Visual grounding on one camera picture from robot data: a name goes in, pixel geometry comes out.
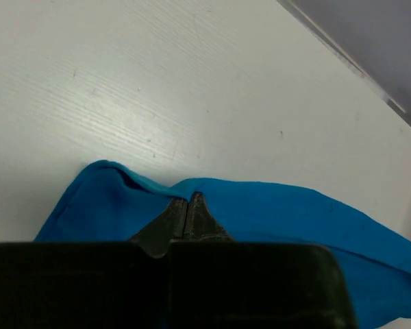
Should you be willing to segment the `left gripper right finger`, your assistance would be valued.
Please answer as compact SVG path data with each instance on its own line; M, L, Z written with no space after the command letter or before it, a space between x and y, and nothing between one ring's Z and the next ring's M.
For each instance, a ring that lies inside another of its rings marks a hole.
M227 230L211 215L203 193L195 192L188 202L184 240L233 241Z

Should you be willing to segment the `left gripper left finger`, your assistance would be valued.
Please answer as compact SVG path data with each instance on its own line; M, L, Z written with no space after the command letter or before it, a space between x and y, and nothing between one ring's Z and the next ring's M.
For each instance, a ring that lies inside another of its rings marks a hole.
M129 241L141 247L153 258L163 257L168 252L172 240L182 239L187 210L188 202L185 199L171 199L164 211Z

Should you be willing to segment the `blue t shirt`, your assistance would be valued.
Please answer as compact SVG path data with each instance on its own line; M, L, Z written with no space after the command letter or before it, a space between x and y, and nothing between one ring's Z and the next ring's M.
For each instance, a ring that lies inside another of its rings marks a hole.
M124 241L175 198L203 193L238 241L306 242L332 250L361 328L411 319L411 241L315 190L268 182L191 178L167 187L107 160L65 190L36 241Z

